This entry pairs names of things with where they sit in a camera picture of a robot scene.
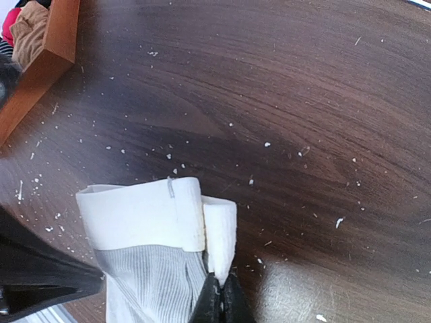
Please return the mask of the brown wooden organizer box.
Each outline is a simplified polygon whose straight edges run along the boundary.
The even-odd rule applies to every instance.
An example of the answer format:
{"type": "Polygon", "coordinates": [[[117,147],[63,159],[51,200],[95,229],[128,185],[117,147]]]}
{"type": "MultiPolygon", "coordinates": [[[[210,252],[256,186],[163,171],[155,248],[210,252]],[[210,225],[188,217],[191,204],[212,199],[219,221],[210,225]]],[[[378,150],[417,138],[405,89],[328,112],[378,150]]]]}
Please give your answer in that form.
{"type": "Polygon", "coordinates": [[[1,108],[1,144],[75,63],[79,6],[80,0],[51,3],[41,52],[24,69],[16,90],[1,108]]]}

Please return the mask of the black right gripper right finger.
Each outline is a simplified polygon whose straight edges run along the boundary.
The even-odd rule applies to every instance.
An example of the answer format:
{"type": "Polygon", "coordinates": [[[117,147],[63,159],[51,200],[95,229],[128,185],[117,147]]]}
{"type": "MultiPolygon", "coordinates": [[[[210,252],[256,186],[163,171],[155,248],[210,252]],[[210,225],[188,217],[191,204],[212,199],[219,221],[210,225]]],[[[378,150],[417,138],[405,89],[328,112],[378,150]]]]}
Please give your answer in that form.
{"type": "Polygon", "coordinates": [[[256,323],[245,294],[242,291],[238,277],[229,274],[224,287],[222,322],[226,323],[256,323]]]}

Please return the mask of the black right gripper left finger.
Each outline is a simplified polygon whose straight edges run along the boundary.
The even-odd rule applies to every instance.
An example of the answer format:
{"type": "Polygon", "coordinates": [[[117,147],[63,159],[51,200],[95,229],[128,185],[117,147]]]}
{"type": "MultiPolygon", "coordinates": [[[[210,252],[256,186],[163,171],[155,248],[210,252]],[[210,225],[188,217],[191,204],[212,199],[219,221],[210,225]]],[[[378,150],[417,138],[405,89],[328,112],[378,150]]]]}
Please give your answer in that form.
{"type": "Polygon", "coordinates": [[[202,286],[190,323],[220,323],[222,288],[213,273],[209,273],[202,286]]]}

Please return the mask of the grey beige sock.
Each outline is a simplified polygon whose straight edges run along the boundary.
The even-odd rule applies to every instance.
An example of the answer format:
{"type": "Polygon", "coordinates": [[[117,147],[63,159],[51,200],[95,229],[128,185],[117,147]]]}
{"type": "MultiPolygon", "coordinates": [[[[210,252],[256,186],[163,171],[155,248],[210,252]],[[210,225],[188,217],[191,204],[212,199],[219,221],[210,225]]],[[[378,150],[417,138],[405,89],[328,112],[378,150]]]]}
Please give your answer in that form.
{"type": "Polygon", "coordinates": [[[188,322],[206,276],[227,279],[237,206],[198,179],[91,185],[76,200],[106,275],[107,322],[188,322]]]}

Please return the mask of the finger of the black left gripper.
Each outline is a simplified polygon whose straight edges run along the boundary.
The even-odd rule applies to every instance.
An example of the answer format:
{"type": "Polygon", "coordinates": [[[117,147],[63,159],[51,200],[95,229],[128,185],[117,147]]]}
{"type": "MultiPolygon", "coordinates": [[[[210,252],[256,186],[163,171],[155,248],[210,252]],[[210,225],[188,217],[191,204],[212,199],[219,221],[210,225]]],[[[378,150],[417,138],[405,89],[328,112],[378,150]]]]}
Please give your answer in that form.
{"type": "Polygon", "coordinates": [[[100,292],[104,274],[41,240],[1,208],[1,321],[100,292]]]}

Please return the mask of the red rolled underwear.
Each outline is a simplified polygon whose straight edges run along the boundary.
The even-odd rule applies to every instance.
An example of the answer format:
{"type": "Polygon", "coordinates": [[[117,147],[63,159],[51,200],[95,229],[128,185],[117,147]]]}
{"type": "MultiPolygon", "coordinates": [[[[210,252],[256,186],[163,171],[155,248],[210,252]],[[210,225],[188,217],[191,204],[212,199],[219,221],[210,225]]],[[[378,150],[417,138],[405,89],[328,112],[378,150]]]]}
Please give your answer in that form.
{"type": "Polygon", "coordinates": [[[6,18],[2,25],[2,39],[11,46],[13,46],[13,35],[11,33],[10,27],[16,23],[20,12],[20,7],[14,7],[13,9],[11,9],[6,15],[6,18]]]}

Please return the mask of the brown rolled underwear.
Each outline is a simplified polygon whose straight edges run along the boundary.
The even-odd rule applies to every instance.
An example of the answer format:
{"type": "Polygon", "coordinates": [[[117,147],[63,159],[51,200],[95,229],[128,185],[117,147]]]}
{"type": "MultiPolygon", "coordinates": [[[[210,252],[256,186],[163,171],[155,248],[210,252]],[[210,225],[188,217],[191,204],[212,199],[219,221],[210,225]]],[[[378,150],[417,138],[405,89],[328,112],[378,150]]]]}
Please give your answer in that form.
{"type": "Polygon", "coordinates": [[[37,1],[29,1],[22,7],[17,20],[10,26],[13,36],[12,60],[23,70],[43,49],[44,33],[47,27],[49,10],[37,1]]]}

